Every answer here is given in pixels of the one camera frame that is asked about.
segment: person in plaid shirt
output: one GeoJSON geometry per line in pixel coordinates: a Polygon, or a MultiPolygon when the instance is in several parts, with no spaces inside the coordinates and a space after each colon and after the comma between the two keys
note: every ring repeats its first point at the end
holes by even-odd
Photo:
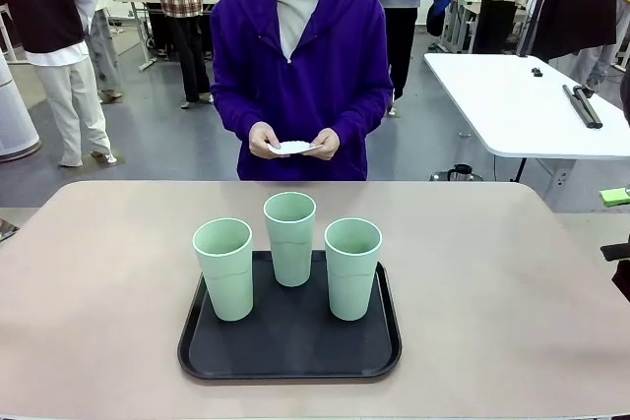
{"type": "Polygon", "coordinates": [[[203,0],[160,0],[179,53],[179,63],[186,92],[181,108],[203,101],[212,103],[210,81],[202,48],[199,23],[204,11],[203,0]]]}

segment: purple hoodie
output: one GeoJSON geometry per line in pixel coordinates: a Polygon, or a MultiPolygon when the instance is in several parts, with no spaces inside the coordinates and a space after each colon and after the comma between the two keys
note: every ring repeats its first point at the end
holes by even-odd
{"type": "Polygon", "coordinates": [[[212,12],[213,95],[227,130],[243,142],[242,180],[367,179],[365,137],[392,99],[385,16],[378,0],[319,0],[289,61],[276,0],[221,0],[212,12]],[[249,131],[269,123],[281,142],[339,135],[335,157],[266,160],[249,151],[249,131]]]}

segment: cup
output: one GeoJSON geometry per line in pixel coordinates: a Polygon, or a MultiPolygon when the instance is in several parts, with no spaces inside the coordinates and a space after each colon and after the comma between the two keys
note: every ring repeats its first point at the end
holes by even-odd
{"type": "Polygon", "coordinates": [[[311,275],[316,209],[315,201],[299,192],[276,194],[265,202],[274,274],[281,285],[297,287],[311,275]]]}
{"type": "Polygon", "coordinates": [[[360,218],[331,223],[324,233],[331,312],[344,321],[367,313],[383,235],[360,218]]]}
{"type": "Polygon", "coordinates": [[[252,229],[236,218],[209,221],[193,235],[193,246],[217,317],[244,319],[254,306],[252,229]]]}

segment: white cylinder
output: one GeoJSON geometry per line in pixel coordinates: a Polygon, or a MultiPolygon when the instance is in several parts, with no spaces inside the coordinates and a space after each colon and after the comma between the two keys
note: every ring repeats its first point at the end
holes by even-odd
{"type": "Polygon", "coordinates": [[[0,162],[31,154],[39,146],[37,130],[0,52],[0,162]]]}

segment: tray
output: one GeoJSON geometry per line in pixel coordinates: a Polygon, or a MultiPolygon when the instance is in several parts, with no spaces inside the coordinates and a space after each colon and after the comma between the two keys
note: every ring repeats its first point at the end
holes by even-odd
{"type": "Polygon", "coordinates": [[[209,381],[373,379],[396,366],[401,336],[380,263],[367,314],[343,322],[329,309],[324,251],[313,252],[311,277],[295,288],[276,282],[271,252],[253,257],[254,309],[241,321],[217,318],[200,279],[178,347],[186,373],[209,381]]]}

